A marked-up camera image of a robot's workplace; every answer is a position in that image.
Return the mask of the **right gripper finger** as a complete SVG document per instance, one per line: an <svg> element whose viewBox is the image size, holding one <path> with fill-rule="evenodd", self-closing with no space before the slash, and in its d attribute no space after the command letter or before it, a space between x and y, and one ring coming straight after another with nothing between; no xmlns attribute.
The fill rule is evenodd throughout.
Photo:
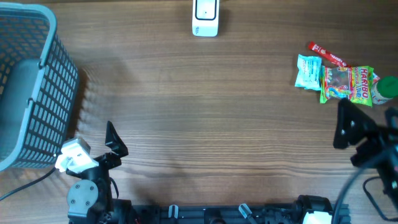
<svg viewBox="0 0 398 224"><path fill-rule="evenodd" d="M390 107L385 111L386 124L389 128L397 129L397 108Z"/></svg>
<svg viewBox="0 0 398 224"><path fill-rule="evenodd" d="M349 99L338 103L338 116L333 140L335 149L346 149L357 145L363 138L375 133L376 123Z"/></svg>

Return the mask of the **green lid jar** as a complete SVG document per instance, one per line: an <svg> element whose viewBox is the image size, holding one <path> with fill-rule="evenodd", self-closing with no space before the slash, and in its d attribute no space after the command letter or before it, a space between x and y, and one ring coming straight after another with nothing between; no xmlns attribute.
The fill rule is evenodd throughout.
<svg viewBox="0 0 398 224"><path fill-rule="evenodd" d="M397 91L397 77L384 77L372 85L372 102L376 105L384 104L397 97Z"/></svg>

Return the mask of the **Haribo gummy worms bag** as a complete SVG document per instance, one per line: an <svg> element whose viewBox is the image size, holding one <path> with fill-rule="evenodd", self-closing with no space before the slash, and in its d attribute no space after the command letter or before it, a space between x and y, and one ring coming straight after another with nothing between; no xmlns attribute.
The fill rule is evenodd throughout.
<svg viewBox="0 0 398 224"><path fill-rule="evenodd" d="M372 107L370 89L373 85L373 71L370 66L322 66L320 103L326 103L330 99L347 98L352 103Z"/></svg>

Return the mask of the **mint green snack packet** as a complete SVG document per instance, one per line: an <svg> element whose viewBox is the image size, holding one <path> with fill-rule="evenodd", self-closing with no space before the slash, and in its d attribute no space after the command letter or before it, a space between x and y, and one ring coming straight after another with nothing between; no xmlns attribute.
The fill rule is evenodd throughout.
<svg viewBox="0 0 398 224"><path fill-rule="evenodd" d="M320 72L322 68L322 59L316 56L298 55L297 58L298 74L295 81L295 87L306 90L321 90Z"/></svg>

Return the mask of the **red Nescafe stick packet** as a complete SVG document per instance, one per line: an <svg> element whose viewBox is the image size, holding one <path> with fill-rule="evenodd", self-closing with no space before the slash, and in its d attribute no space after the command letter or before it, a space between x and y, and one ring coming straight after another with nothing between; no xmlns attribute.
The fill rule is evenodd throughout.
<svg viewBox="0 0 398 224"><path fill-rule="evenodd" d="M312 41L309 42L308 49L315 52L316 54L320 55L321 57L327 59L329 62L331 62L332 64L334 64L338 67L350 67L350 65L348 65L341 58L337 57L336 55L332 54L327 49L319 46L318 44L316 44Z"/></svg>

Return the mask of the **small red carton box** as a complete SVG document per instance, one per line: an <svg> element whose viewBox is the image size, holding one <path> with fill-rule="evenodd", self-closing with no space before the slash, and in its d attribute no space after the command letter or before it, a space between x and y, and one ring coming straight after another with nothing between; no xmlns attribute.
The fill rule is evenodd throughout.
<svg viewBox="0 0 398 224"><path fill-rule="evenodd" d="M376 84L379 80L380 80L380 77L377 76L377 75L373 72L373 84Z"/></svg>

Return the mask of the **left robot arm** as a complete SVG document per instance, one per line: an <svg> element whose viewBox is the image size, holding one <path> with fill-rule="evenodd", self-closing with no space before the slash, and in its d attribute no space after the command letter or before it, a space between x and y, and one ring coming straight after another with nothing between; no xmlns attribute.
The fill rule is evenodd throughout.
<svg viewBox="0 0 398 224"><path fill-rule="evenodd" d="M128 149L110 121L107 122L105 146L111 151L94 158L98 166L79 174L67 170L68 175L79 178L67 195L71 224L140 222L130 200L112 196L111 187L116 192L118 188L109 170L122 164L121 158L128 155Z"/></svg>

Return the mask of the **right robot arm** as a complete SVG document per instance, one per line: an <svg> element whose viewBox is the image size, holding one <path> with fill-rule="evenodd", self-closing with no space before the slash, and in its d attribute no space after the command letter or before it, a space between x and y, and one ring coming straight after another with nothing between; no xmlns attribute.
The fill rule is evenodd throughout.
<svg viewBox="0 0 398 224"><path fill-rule="evenodd" d="M334 205L327 198L301 195L294 203L292 219L298 223L342 223L343 201L355 180L366 170L376 169L383 193L397 206L397 108L385 111L386 126L377 125L350 100L338 103L333 147L356 146L350 158L358 170L347 180Z"/></svg>

